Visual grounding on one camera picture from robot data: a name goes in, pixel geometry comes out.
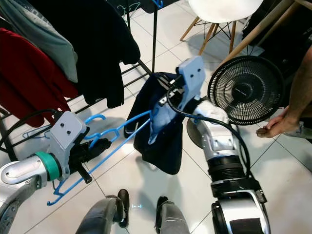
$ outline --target black fan grille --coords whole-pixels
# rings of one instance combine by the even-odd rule
[[[271,116],[284,95],[279,69],[268,60],[255,56],[234,58],[212,75],[208,96],[224,109],[230,123],[250,125]]]

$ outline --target human arm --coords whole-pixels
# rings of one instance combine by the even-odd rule
[[[257,130],[258,137],[274,137],[293,131],[299,126],[301,117],[312,117],[312,46],[308,49],[292,83],[290,104],[268,125]]]

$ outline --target wooden leg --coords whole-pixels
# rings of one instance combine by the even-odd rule
[[[293,3],[293,0],[282,0],[243,40],[235,49],[221,62],[229,61],[239,54],[256,36],[268,27],[277,17],[279,17]]]
[[[198,52],[198,55],[201,55],[203,53],[203,51],[205,49],[205,46],[206,46],[206,44],[207,44],[207,42],[208,42],[208,40],[210,38],[210,35],[213,32],[214,27],[215,27],[215,23],[212,23],[210,28],[209,28],[209,31],[208,31],[208,33],[207,33],[207,35],[205,37],[204,43],[202,44],[202,46],[201,46],[201,48],[200,48],[200,50]]]
[[[230,50],[229,53],[233,50],[234,38],[235,38],[235,31],[236,31],[236,21],[232,22],[232,33],[231,33],[231,42],[230,42]]]
[[[191,23],[191,25],[187,28],[187,30],[185,31],[185,33],[181,36],[180,41],[183,41],[183,39],[185,38],[185,36],[190,32],[190,30],[194,27],[194,25],[197,23],[197,21],[199,20],[199,17],[197,16],[195,18],[195,20],[193,20],[193,22]]]
[[[219,27],[219,24],[217,23],[217,24],[215,25],[215,27],[214,27],[214,33],[213,33],[213,36],[216,34],[216,31],[217,31],[218,27]]]
[[[276,21],[276,23],[270,28],[270,30],[264,35],[264,37],[261,39],[261,41],[258,43],[258,46],[260,46],[266,38],[269,37],[269,35],[272,34],[272,32],[275,31],[276,28],[278,28],[282,22],[284,22],[285,19],[287,19],[288,16],[291,16],[298,8],[300,4],[297,2],[293,2],[293,4],[284,12],[284,14]]]

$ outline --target red sweater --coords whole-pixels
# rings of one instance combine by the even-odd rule
[[[78,92],[56,64],[25,38],[0,28],[0,105],[17,118],[42,109],[70,111],[64,97]],[[31,118],[27,123],[39,127],[44,117],[54,123],[51,114]]]

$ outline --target human hand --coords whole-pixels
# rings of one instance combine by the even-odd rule
[[[289,106],[287,106],[280,115],[270,119],[268,124],[266,126],[264,126],[263,128],[266,128],[267,130],[270,130],[273,125],[275,125],[276,123],[280,122],[285,117],[285,115],[287,114],[288,107]]]
[[[293,131],[299,128],[298,121],[291,121],[287,118],[287,116],[282,117],[280,121],[275,123],[268,129],[266,126],[260,128],[256,131],[258,137],[267,137],[271,138],[278,134]]]

